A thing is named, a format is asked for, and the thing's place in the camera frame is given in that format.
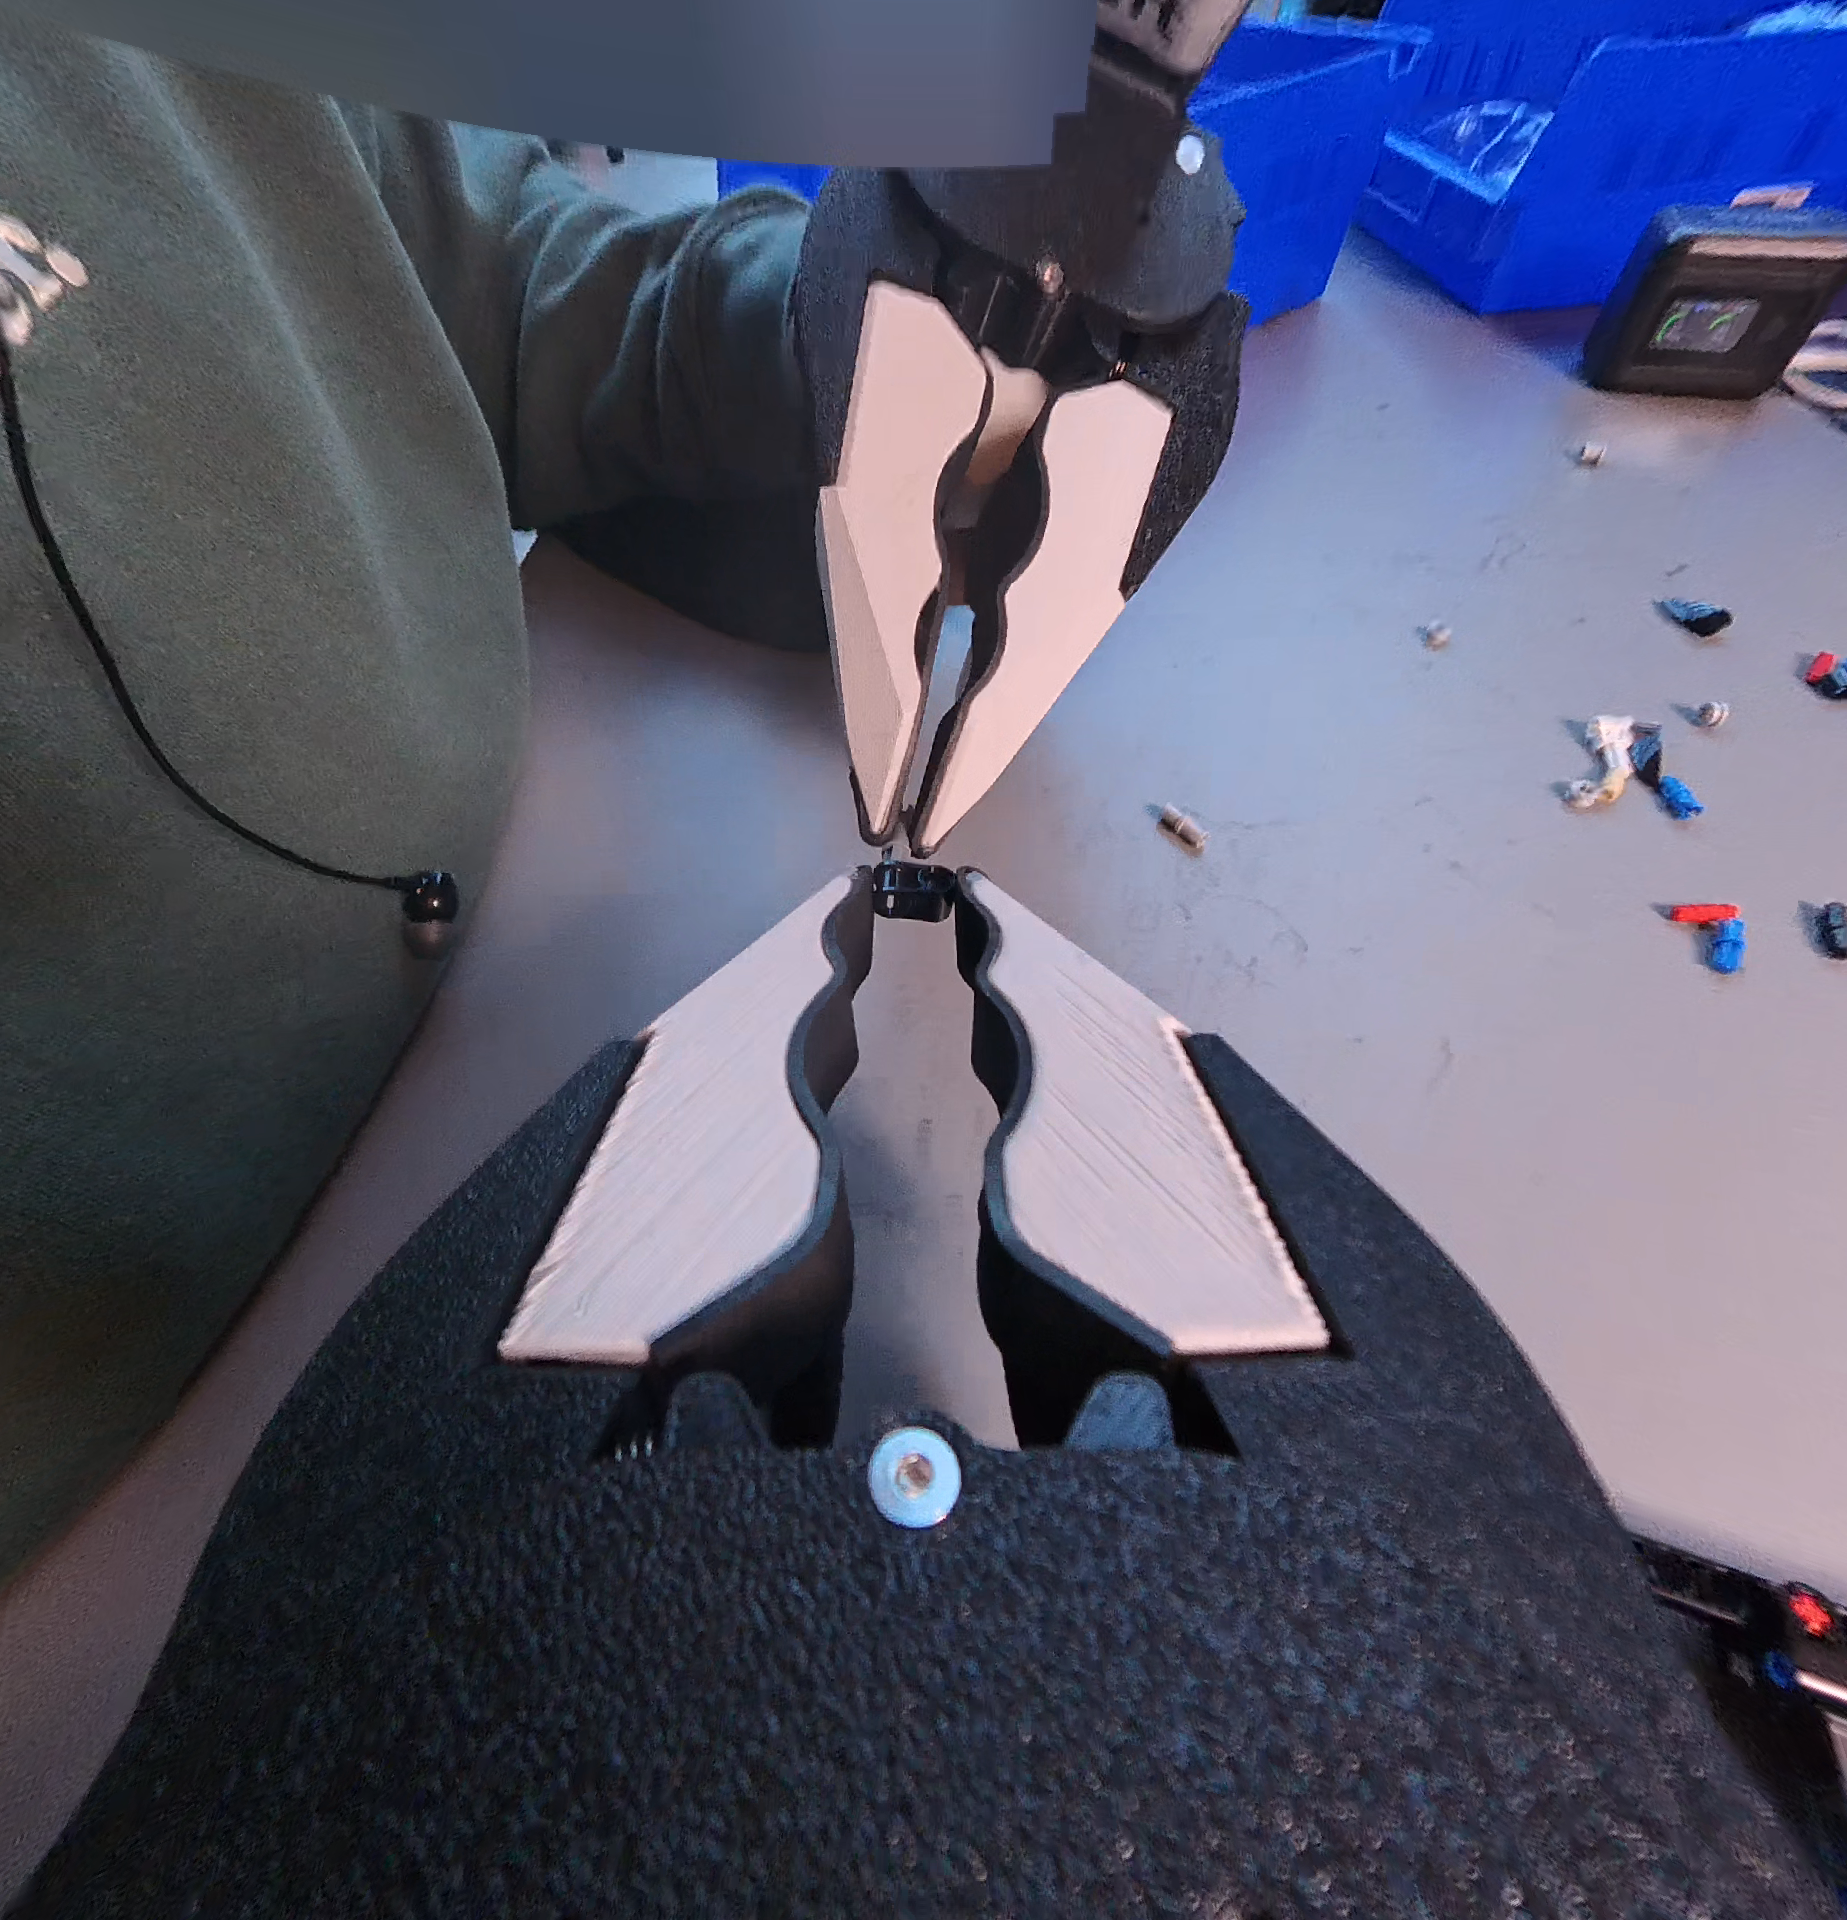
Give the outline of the white lego truck model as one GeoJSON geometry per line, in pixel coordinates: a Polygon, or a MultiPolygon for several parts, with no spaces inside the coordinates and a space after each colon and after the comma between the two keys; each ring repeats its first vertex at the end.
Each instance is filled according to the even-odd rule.
{"type": "Polygon", "coordinates": [[[1847,1606],[1666,1541],[1633,1552],[1727,1740],[1847,1916],[1847,1606]]]}

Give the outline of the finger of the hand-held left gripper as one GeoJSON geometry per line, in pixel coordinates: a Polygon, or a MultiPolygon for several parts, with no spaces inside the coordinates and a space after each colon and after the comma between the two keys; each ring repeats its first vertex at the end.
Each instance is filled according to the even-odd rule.
{"type": "Polygon", "coordinates": [[[1000,781],[1125,612],[1125,568],[1172,412],[1129,382],[1068,390],[1032,430],[1039,522],[1026,552],[977,593],[973,673],[925,768],[910,824],[917,855],[1000,781]]]}
{"type": "Polygon", "coordinates": [[[863,840],[899,833],[943,625],[940,494],[965,476],[991,375],[933,295],[875,282],[816,558],[863,840]]]}

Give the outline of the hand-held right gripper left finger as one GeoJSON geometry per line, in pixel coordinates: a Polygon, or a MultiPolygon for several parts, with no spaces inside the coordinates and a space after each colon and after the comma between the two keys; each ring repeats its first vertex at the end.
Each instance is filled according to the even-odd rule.
{"type": "Polygon", "coordinates": [[[853,869],[640,1034],[504,1358],[811,1363],[850,1300],[830,1109],[871,957],[871,875],[853,869]]]}

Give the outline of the blue storage bin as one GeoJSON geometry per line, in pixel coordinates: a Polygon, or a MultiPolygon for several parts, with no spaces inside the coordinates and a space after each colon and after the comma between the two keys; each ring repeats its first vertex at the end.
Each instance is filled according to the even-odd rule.
{"type": "Polygon", "coordinates": [[[1423,100],[1432,33],[1244,22],[1189,103],[1247,209],[1230,289],[1266,326],[1326,290],[1384,136],[1423,100]]]}
{"type": "Polygon", "coordinates": [[[1599,306],[1669,206],[1807,187],[1847,212],[1847,29],[1751,34],[1751,2],[1390,2],[1429,34],[1359,224],[1478,312],[1599,306]],[[1428,143],[1512,103],[1548,122],[1511,182],[1428,143]]]}

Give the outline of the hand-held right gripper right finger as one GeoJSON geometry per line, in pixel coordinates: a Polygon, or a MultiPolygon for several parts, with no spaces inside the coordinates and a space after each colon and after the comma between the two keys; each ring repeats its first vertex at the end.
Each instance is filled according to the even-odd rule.
{"type": "Polygon", "coordinates": [[[1320,1354],[1329,1326],[1183,1022],[994,879],[961,872],[961,965],[1000,1107],[1002,1252],[1159,1358],[1320,1354]]]}

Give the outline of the white yellow lego subassembly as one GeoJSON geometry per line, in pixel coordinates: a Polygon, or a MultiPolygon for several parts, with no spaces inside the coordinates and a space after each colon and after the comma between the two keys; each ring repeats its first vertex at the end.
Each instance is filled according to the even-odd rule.
{"type": "Polygon", "coordinates": [[[1583,725],[1585,753],[1595,761],[1595,778],[1580,778],[1561,787],[1561,803],[1568,812],[1595,812],[1616,803],[1633,779],[1635,718],[1624,713],[1599,713],[1583,725]]]}

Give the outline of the small black device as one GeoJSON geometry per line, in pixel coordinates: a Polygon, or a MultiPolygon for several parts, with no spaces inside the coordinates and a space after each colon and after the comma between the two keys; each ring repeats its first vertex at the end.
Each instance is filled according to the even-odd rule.
{"type": "Polygon", "coordinates": [[[1583,345],[1595,390],[1759,399],[1847,284],[1847,211],[1669,206],[1583,345]]]}

